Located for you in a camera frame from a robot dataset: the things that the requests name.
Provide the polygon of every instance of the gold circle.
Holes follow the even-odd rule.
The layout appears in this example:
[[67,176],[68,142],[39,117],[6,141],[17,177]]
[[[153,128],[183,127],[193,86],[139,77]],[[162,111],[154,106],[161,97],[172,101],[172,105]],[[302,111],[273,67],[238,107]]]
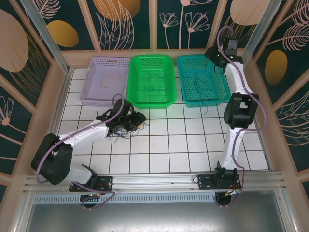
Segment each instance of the gold circle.
[[28,60],[27,34],[6,11],[0,10],[0,22],[0,66],[9,72],[19,72]]
[[58,45],[74,47],[78,44],[78,34],[67,22],[55,20],[50,22],[47,27]]
[[269,1],[270,0],[233,0],[231,4],[231,18],[239,25],[255,25],[260,21]]
[[127,9],[133,18],[140,11],[140,0],[93,0],[97,10],[109,20],[125,21],[126,17],[121,17],[123,12],[118,4],[120,2],[124,12]]
[[278,84],[285,75],[288,67],[288,59],[284,52],[280,50],[272,51],[267,60],[265,66],[266,80],[272,86]]

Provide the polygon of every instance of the teal plastic basket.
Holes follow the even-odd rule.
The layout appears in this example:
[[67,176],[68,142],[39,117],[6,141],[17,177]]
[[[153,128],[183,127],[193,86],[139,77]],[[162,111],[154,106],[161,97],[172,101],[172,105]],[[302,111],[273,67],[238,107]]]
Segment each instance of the teal plastic basket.
[[231,93],[221,68],[204,55],[177,58],[183,101],[187,107],[215,106],[229,101]]

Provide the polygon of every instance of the purple plastic basket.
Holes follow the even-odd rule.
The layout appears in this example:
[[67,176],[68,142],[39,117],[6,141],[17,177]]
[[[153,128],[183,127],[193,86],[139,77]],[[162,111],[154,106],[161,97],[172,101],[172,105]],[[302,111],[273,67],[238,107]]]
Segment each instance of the purple plastic basket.
[[131,58],[92,57],[80,100],[85,105],[112,107],[116,93],[126,94]]

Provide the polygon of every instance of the purple cable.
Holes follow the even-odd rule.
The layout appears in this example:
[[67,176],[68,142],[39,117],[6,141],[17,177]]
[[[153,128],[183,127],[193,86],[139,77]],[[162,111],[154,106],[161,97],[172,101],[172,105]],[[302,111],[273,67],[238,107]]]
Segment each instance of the purple cable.
[[235,136],[235,140],[234,140],[234,143],[233,143],[233,149],[232,149],[232,158],[233,158],[233,162],[235,163],[235,165],[239,168],[242,169],[242,181],[241,181],[241,189],[240,189],[240,192],[242,192],[242,189],[243,189],[243,184],[244,184],[244,180],[245,180],[245,168],[240,166],[236,159],[235,159],[235,147],[236,147],[236,142],[237,142],[237,139],[239,137],[239,133],[241,133],[242,131],[259,131],[259,130],[262,130],[265,126],[266,126],[266,123],[267,123],[267,116],[266,116],[266,112],[265,112],[265,109],[264,107],[262,106],[262,104],[260,103],[260,101],[258,99],[256,99],[256,97],[253,96],[252,93],[250,93],[247,89],[246,89],[246,85],[245,85],[245,81],[244,81],[244,78],[241,74],[241,71],[239,70],[239,68],[237,67],[237,65],[231,61],[231,59],[224,54],[224,52],[222,51],[221,49],[221,46],[220,46],[220,38],[221,38],[221,34],[223,32],[224,29],[230,29],[231,32],[232,32],[232,35],[234,34],[234,31],[233,31],[233,28],[231,26],[224,26],[222,27],[219,32],[218,32],[218,36],[217,36],[217,46],[218,46],[218,49],[219,49],[219,52],[221,53],[221,55],[228,61],[230,62],[234,67],[235,69],[237,70],[239,76],[240,76],[240,79],[241,79],[241,83],[242,83],[242,87],[244,88],[245,92],[258,104],[258,106],[260,106],[262,112],[263,112],[263,115],[264,115],[264,123],[263,125],[260,127],[260,128],[256,128],[256,129],[249,129],[249,128],[243,128],[243,129],[240,129],[238,131],[238,133],[236,134]]
[[[85,130],[87,130],[87,129],[90,129],[90,128],[92,128],[92,127],[96,127],[96,126],[102,125],[102,124],[104,124],[104,123],[110,122],[110,121],[112,121],[113,119],[115,119],[115,118],[120,114],[120,112],[122,111],[122,108],[124,107],[125,101],[124,101],[124,96],[123,96],[122,94],[120,94],[120,93],[117,93],[117,94],[115,94],[114,97],[112,98],[112,103],[113,103],[113,105],[114,105],[115,97],[116,97],[117,95],[119,95],[119,96],[121,97],[122,102],[121,102],[120,109],[118,110],[118,112],[117,112],[113,117],[111,117],[111,118],[109,118],[109,119],[107,119],[107,120],[105,120],[105,121],[103,121],[103,122],[99,122],[99,123],[97,123],[97,124],[94,124],[94,125],[85,127],[85,128],[83,128],[83,129],[81,129],[81,130],[79,130],[79,131],[77,131],[77,132],[71,134],[70,136],[68,136],[68,137],[66,137],[66,138],[64,138],[64,139],[62,139],[62,140],[60,140],[59,142],[55,143],[55,144],[45,153],[45,155],[43,156],[43,158],[42,158],[42,160],[41,160],[41,162],[40,162],[40,164],[39,164],[39,166],[38,166],[37,172],[36,172],[36,174],[35,174],[35,179],[36,179],[36,181],[37,181],[39,184],[44,184],[44,183],[48,182],[48,180],[41,181],[41,180],[39,179],[40,170],[41,170],[41,167],[42,167],[43,163],[45,162],[47,156],[48,156],[59,144],[63,143],[64,141],[68,140],[69,138],[72,138],[72,137],[74,137],[75,135],[77,135],[77,134],[79,134],[79,133],[81,133],[81,132],[83,132],[83,131],[85,131]],[[98,208],[98,207],[104,205],[109,199],[111,199],[111,198],[115,195],[114,192],[103,192],[103,191],[101,192],[101,191],[96,191],[96,190],[93,190],[93,189],[86,188],[86,187],[84,187],[84,186],[82,186],[81,184],[76,183],[76,182],[74,182],[74,184],[76,184],[76,185],[78,185],[79,187],[81,187],[81,188],[83,188],[83,189],[85,189],[85,190],[87,190],[87,191],[90,191],[90,192],[96,192],[96,193],[100,193],[100,194],[112,193],[112,196],[110,196],[107,200],[105,200],[103,203],[99,204],[97,207],[92,207],[92,208]],[[84,199],[84,201],[82,202],[82,206],[83,206],[83,207],[84,207],[84,202],[85,202],[87,199],[89,199],[89,198]]]

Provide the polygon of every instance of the purple wire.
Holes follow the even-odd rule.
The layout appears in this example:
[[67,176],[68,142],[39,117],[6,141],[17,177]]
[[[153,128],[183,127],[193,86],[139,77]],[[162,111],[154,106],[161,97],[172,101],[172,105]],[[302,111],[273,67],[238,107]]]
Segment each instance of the purple wire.
[[[105,120],[105,121],[103,121],[103,122],[99,122],[99,123],[97,123],[97,124],[94,124],[94,125],[85,127],[85,128],[83,128],[83,129],[81,129],[81,130],[78,130],[77,132],[71,134],[70,136],[65,137],[64,139],[62,139],[62,140],[60,140],[59,142],[55,143],[55,144],[45,153],[45,155],[43,156],[43,158],[42,158],[42,160],[41,160],[41,162],[40,162],[40,164],[39,164],[39,166],[38,166],[37,172],[36,172],[36,174],[35,174],[35,179],[36,179],[36,181],[37,181],[39,184],[43,184],[43,183],[48,182],[48,180],[41,181],[41,180],[39,179],[40,170],[41,170],[41,167],[42,167],[43,163],[45,162],[47,156],[48,156],[59,144],[63,143],[64,141],[68,140],[69,138],[72,138],[72,137],[74,137],[75,135],[77,135],[77,134],[79,134],[79,133],[81,133],[81,132],[83,132],[83,131],[85,131],[85,130],[87,130],[87,129],[90,129],[90,128],[92,128],[92,127],[96,127],[96,126],[102,125],[102,124],[104,124],[104,123],[110,122],[110,121],[112,121],[113,119],[115,119],[115,118],[120,114],[120,112],[122,111],[122,109],[123,109],[123,107],[124,107],[125,101],[124,101],[124,96],[123,96],[122,94],[120,94],[120,93],[117,93],[117,94],[115,94],[114,97],[112,98],[112,103],[113,103],[113,105],[114,105],[115,97],[116,97],[117,95],[119,95],[119,96],[121,97],[122,102],[121,102],[120,109],[118,110],[118,112],[117,112],[113,117],[111,117],[111,118],[109,118],[109,119],[107,119],[107,120]],[[82,186],[81,184],[76,183],[76,182],[74,182],[74,184],[76,184],[76,185],[78,185],[79,187],[81,187],[81,188],[83,188],[83,189],[85,189],[85,190],[87,190],[87,191],[90,191],[90,192],[97,192],[97,193],[100,193],[100,194],[112,193],[112,196],[110,196],[110,197],[109,197],[107,200],[105,200],[103,203],[99,204],[98,207],[100,207],[100,206],[102,206],[103,204],[105,204],[110,198],[112,198],[112,197],[115,195],[114,192],[101,192],[101,191],[96,191],[96,190],[93,190],[93,189],[86,188],[86,187],[84,187],[84,186]]]
[[260,128],[256,128],[256,129],[249,129],[249,128],[243,128],[243,129],[240,129],[236,136],[235,136],[235,140],[234,140],[234,143],[233,143],[233,149],[232,149],[232,158],[233,158],[233,162],[235,163],[235,165],[239,168],[242,169],[242,181],[241,181],[241,188],[240,188],[240,192],[242,192],[242,189],[243,189],[243,184],[244,184],[244,180],[245,180],[245,168],[240,166],[236,159],[235,159],[235,147],[236,147],[236,142],[237,142],[237,139],[239,137],[239,134],[242,132],[242,131],[259,131],[259,130],[262,130],[265,126],[266,126],[266,123],[267,123],[267,116],[266,116],[266,112],[265,112],[265,109],[264,107],[262,106],[262,104],[260,103],[260,101],[258,99],[256,99],[256,97],[253,96],[252,93],[250,93],[247,89],[246,89],[246,85],[245,85],[245,81],[244,81],[244,78],[241,74],[241,71],[239,70],[239,68],[237,67],[237,65],[231,61],[231,59],[224,54],[224,52],[222,51],[221,49],[221,46],[220,46],[220,38],[221,38],[221,34],[223,32],[224,29],[230,29],[231,32],[232,32],[232,35],[234,34],[234,31],[233,31],[233,28],[231,26],[224,26],[222,27],[219,32],[218,32],[218,36],[217,36],[217,46],[218,46],[218,49],[219,49],[219,52],[221,53],[221,55],[229,62],[231,63],[235,69],[237,70],[238,74],[240,75],[240,79],[241,79],[241,83],[242,83],[242,87],[244,88],[245,92],[258,104],[258,106],[260,106],[262,112],[263,112],[263,116],[264,116],[264,123],[263,125],[260,127]]

